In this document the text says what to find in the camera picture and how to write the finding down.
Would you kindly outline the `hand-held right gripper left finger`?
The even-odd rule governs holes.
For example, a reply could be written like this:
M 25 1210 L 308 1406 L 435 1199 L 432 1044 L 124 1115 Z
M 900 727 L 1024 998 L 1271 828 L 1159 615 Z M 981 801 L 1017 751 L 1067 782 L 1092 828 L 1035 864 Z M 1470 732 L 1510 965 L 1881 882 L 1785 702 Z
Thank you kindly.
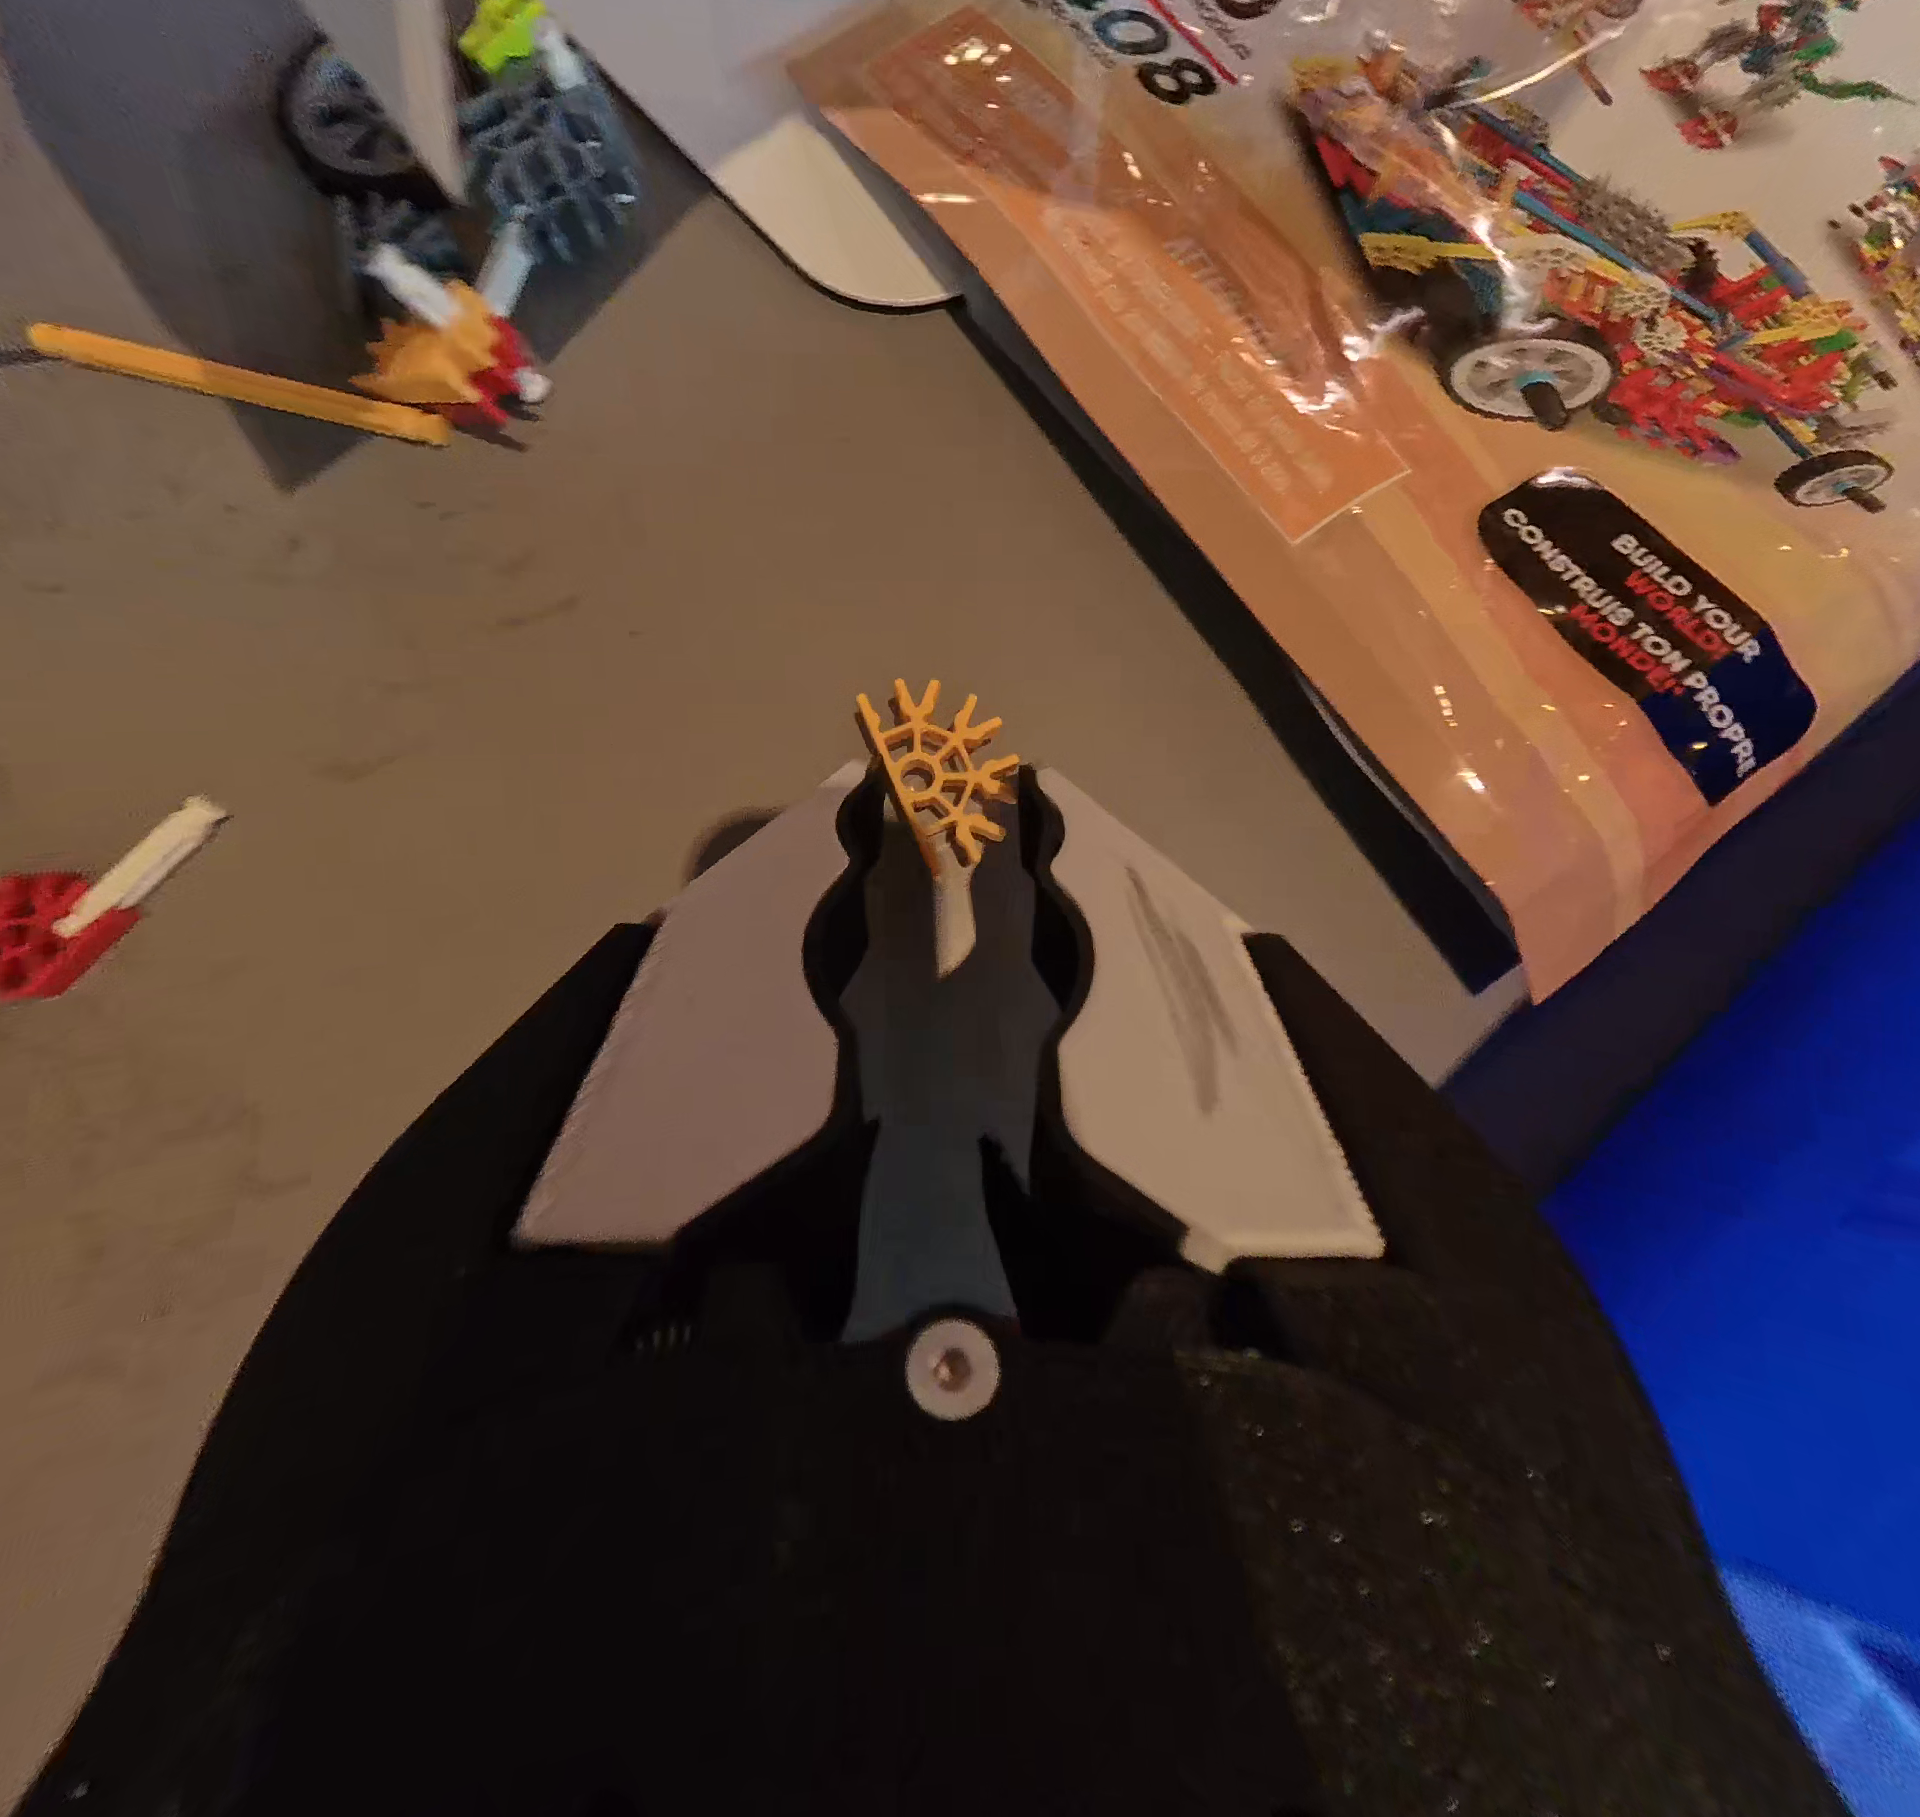
M 667 1249 L 860 1115 L 846 994 L 879 823 L 876 777 L 846 764 L 664 905 L 518 1249 Z

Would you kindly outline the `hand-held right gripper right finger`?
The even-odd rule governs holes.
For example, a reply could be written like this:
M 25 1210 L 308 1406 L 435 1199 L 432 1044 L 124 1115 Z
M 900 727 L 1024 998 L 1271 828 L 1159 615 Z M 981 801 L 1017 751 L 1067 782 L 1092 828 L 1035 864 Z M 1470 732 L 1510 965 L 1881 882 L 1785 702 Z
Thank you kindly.
M 1036 859 L 1090 965 L 1060 1034 L 1066 1140 L 1182 1262 L 1378 1262 L 1382 1234 L 1247 949 L 1251 926 L 1060 772 Z

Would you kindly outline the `yellow half-round connector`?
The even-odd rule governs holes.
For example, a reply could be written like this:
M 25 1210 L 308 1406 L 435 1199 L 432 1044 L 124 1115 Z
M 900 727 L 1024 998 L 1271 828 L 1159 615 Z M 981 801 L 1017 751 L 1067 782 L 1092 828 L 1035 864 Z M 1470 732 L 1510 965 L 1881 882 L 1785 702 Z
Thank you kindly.
M 887 709 L 853 698 L 853 725 L 894 817 L 910 830 L 934 878 L 972 882 L 986 845 L 1005 840 L 998 806 L 1014 801 L 1020 758 L 995 749 L 1003 719 L 981 698 L 943 709 L 939 681 L 913 693 L 894 681 Z

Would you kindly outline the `blue plastic bin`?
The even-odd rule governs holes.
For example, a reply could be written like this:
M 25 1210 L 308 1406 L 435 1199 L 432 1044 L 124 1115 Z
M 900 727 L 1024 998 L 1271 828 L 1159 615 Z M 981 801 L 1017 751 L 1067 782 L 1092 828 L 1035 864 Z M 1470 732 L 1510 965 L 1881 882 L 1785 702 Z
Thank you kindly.
M 1915 1813 L 1915 681 L 1447 1079 L 1850 1813 Z

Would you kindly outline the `printed toy packaging bag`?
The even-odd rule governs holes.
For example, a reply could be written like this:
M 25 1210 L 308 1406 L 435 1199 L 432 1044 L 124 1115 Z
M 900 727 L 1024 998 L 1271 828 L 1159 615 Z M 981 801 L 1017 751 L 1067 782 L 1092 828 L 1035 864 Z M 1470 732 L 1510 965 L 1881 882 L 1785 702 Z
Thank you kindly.
M 962 253 L 1549 994 L 1915 669 L 1915 0 L 867 0 Z

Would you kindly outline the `orange plastic connector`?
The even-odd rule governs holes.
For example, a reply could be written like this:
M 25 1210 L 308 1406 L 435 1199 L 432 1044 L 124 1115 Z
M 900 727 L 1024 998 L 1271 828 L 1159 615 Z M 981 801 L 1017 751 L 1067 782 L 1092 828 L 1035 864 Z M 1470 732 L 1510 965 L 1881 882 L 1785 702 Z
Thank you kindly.
M 355 390 L 410 409 L 439 409 L 463 396 L 469 370 L 488 349 L 489 310 L 463 283 L 463 316 L 448 331 L 387 320 L 366 345 L 371 367 L 351 379 Z

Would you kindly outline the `long yellow rod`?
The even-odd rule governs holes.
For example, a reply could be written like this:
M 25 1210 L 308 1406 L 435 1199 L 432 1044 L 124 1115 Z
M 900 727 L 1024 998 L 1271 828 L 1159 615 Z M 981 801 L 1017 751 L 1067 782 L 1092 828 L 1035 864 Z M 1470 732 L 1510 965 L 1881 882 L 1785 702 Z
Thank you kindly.
M 326 390 L 319 383 L 287 381 L 275 376 L 216 364 L 179 349 L 159 349 L 146 343 L 99 336 L 74 331 L 68 323 L 33 320 L 25 326 L 25 345 L 60 364 L 87 367 L 98 376 L 119 376 L 166 390 L 197 393 L 230 406 L 252 406 L 310 420 L 359 433 L 392 439 L 426 451 L 451 443 L 451 429 L 432 413 L 413 406 L 397 406 L 355 390 Z

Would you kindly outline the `toy wheel with black tyre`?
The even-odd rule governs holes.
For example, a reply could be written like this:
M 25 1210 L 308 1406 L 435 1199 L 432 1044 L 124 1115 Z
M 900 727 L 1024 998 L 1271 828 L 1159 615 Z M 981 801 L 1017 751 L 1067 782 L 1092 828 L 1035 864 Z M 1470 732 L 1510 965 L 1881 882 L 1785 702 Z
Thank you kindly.
M 447 209 L 447 192 L 339 48 L 316 34 L 275 83 L 275 128 L 331 197 Z

